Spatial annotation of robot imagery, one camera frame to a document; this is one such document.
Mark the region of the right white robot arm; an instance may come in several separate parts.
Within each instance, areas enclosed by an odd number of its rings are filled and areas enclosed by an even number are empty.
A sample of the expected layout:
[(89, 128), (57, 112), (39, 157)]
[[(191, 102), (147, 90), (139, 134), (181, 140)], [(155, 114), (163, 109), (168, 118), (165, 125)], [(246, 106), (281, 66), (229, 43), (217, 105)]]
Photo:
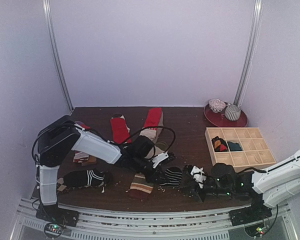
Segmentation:
[(179, 190), (203, 202), (207, 195), (251, 201), (246, 210), (249, 220), (258, 220), (267, 208), (300, 193), (300, 149), (289, 158), (264, 169), (248, 167), (235, 172), (234, 167), (216, 163), (210, 174), (195, 165), (183, 168)]

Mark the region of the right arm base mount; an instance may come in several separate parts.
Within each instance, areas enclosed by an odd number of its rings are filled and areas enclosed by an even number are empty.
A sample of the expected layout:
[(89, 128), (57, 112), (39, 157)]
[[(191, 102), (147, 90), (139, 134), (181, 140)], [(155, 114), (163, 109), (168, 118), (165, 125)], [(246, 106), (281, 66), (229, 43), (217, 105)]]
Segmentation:
[(251, 206), (231, 210), (229, 218), (233, 227), (261, 221), (272, 216), (272, 209), (261, 201), (253, 201)]

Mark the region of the black white striped sock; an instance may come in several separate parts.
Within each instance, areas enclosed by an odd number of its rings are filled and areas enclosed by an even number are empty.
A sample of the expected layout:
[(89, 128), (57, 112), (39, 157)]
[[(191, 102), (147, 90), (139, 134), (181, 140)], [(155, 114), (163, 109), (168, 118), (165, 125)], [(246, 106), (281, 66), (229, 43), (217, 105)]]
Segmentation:
[(160, 186), (164, 187), (172, 187), (178, 188), (183, 178), (183, 172), (179, 167), (172, 166), (168, 167), (165, 171), (165, 176), (167, 177), (168, 181), (165, 183), (160, 183)]

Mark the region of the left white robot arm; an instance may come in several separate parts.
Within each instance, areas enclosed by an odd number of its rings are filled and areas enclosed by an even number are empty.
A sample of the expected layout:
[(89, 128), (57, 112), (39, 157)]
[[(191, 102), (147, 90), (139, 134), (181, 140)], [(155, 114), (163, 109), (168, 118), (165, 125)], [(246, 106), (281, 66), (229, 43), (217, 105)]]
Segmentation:
[(64, 115), (42, 129), (31, 149), (31, 157), (37, 168), (36, 182), (42, 213), (51, 222), (62, 218), (57, 197), (59, 168), (69, 152), (83, 152), (110, 165), (118, 165), (142, 173), (148, 183), (166, 184), (168, 176), (160, 167), (168, 159), (167, 151), (159, 153), (155, 143), (146, 135), (151, 130), (164, 129), (163, 125), (149, 125), (134, 132), (121, 143), (105, 139), (93, 128), (85, 127)]

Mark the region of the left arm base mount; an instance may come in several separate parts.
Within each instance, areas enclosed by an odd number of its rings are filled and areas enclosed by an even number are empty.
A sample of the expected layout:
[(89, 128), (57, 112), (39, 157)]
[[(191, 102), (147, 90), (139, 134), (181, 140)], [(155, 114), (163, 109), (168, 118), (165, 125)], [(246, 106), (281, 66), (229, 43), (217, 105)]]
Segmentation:
[(35, 216), (47, 222), (43, 227), (43, 233), (49, 239), (59, 238), (67, 227), (76, 227), (79, 220), (78, 211), (60, 208), (57, 204), (40, 203)]

